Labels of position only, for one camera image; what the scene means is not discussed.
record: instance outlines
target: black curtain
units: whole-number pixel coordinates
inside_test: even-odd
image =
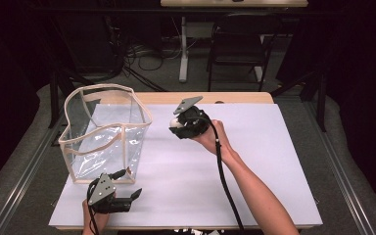
[[[0,170],[32,123],[50,67],[17,1],[0,0]]]
[[[340,105],[352,157],[376,193],[376,1],[317,0],[309,7],[344,16],[302,20],[277,78],[290,82],[325,68],[327,94]]]

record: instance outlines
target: black cable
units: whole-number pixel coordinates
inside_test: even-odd
[[[175,44],[175,46],[173,47],[172,50],[168,50],[168,51],[171,51],[170,53],[162,52],[164,59],[175,59],[175,58],[177,58],[177,56],[181,53],[181,45],[180,44],[181,44],[181,40],[179,39],[179,44]]]
[[[128,46],[127,53],[125,55],[125,58],[127,58],[127,60],[129,61],[129,65],[130,66],[133,65],[133,63],[135,62],[135,60],[137,58],[136,54],[137,54],[137,52],[136,52],[136,49],[135,49],[135,45],[134,44],[130,44]]]
[[[218,133],[216,131],[216,128],[212,124],[212,121],[208,118],[188,117],[187,119],[202,119],[202,120],[205,120],[206,122],[209,123],[209,125],[211,126],[211,128],[213,130],[213,133],[214,133],[214,136],[215,136],[215,153],[216,153],[216,161],[217,161],[217,165],[218,165],[219,178],[221,180],[221,184],[222,184],[222,187],[224,189],[225,195],[227,196],[228,202],[230,203],[231,209],[233,210],[234,215],[236,217],[237,224],[239,225],[239,228],[240,228],[240,234],[244,234],[243,222],[241,221],[240,214],[237,211],[237,207],[234,203],[234,200],[231,197],[230,190],[228,189],[228,186],[227,186],[227,181],[225,180],[224,169],[222,167],[222,158],[221,158],[221,144],[219,143]]]
[[[88,207],[88,212],[90,213],[90,222],[88,224],[88,226],[90,227],[90,230],[91,232],[93,232],[93,234],[95,235],[99,235],[99,229],[97,228],[97,223],[96,223],[96,219],[94,218],[94,215],[96,213],[93,213],[93,209],[91,208],[91,206],[88,204],[88,201],[90,200],[91,198],[91,195],[93,195],[93,192],[94,192],[94,188],[95,186],[97,185],[97,183],[99,182],[99,179],[95,179],[93,180],[89,185],[88,185],[88,189],[87,189],[87,207]]]
[[[145,76],[139,74],[135,70],[129,68],[129,67],[124,67],[124,71],[127,71],[129,75],[133,75],[136,79],[138,79],[140,82],[142,82],[144,85],[150,87],[154,91],[160,91],[160,92],[166,92],[167,90],[160,87],[157,83],[153,82],[152,80],[146,78]]]
[[[145,69],[145,68],[142,68],[142,65],[141,65],[142,58],[144,58],[144,57],[148,57],[148,56],[140,56],[140,57],[139,57],[139,61],[138,61],[138,63],[137,63],[137,66],[139,67],[139,69],[141,69],[142,71],[157,71],[158,69],[160,69],[161,66],[164,64],[164,57],[163,57],[162,55],[160,55],[160,54],[152,54],[151,57],[152,57],[153,55],[157,55],[157,56],[159,56],[159,58],[161,59],[160,64],[159,64],[157,67],[153,68],[153,69]]]

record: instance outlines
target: metal bracket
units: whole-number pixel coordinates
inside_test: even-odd
[[[203,96],[197,96],[193,98],[183,99],[176,110],[173,112],[175,115],[181,114],[188,110],[189,108],[193,107],[199,101],[203,99]]]
[[[103,173],[100,175],[99,182],[94,189],[93,194],[91,195],[90,200],[88,201],[88,205],[92,206],[97,204],[100,200],[106,198],[107,196],[115,193],[116,187],[112,183],[112,179],[109,177],[108,174]]]

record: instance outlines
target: clear plastic bag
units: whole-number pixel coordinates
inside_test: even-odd
[[[68,126],[59,143],[74,183],[126,169],[116,183],[134,183],[149,110],[131,88],[98,84],[74,90],[65,102]]]

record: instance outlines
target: white table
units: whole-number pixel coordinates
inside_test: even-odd
[[[179,140],[167,129],[180,98],[198,93],[157,93],[139,98],[147,103],[153,123],[144,140],[135,184],[117,186],[117,197],[142,188],[130,212],[113,213],[112,229],[233,229],[234,214],[225,197],[215,156],[191,140]],[[322,224],[319,212],[277,105],[267,93],[204,93],[197,107],[224,121],[233,147],[246,164],[268,185],[298,228]],[[237,104],[204,104],[222,100]],[[246,228],[259,228],[229,170],[228,187]],[[49,225],[81,229],[81,202],[86,184],[68,178]]]
[[[306,0],[244,0],[242,2],[233,2],[232,0],[161,0],[161,5],[163,7],[180,7],[180,8],[290,8],[290,7],[306,7]],[[201,35],[209,31],[209,36],[211,36],[211,28],[209,25],[200,25],[199,28],[194,28],[193,30],[200,31]],[[186,38],[187,33],[187,22],[185,17],[182,17],[181,23],[181,67],[179,71],[179,81],[186,82],[188,77],[188,50]],[[259,79],[261,77],[261,68],[255,68],[256,75]]]

